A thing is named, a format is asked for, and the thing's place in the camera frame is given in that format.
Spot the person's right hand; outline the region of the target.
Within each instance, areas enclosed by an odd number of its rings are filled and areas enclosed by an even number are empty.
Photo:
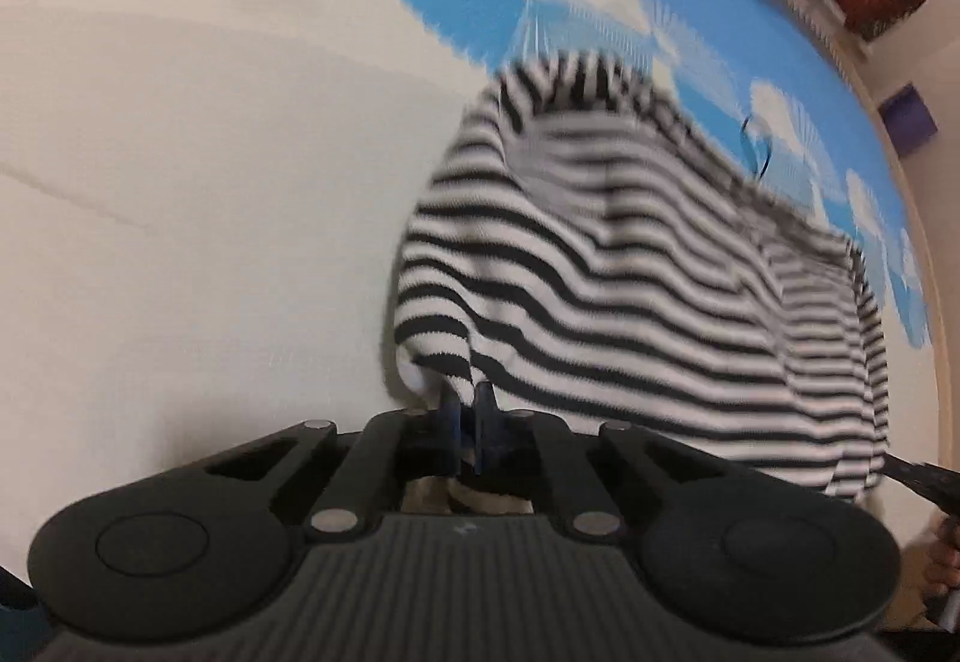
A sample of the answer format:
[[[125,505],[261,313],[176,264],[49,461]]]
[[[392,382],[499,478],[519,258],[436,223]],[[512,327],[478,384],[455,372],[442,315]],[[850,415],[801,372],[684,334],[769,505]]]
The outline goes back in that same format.
[[[960,587],[960,537],[958,520],[944,517],[935,531],[934,542],[928,548],[928,564],[924,570],[923,594],[929,602],[947,597]]]

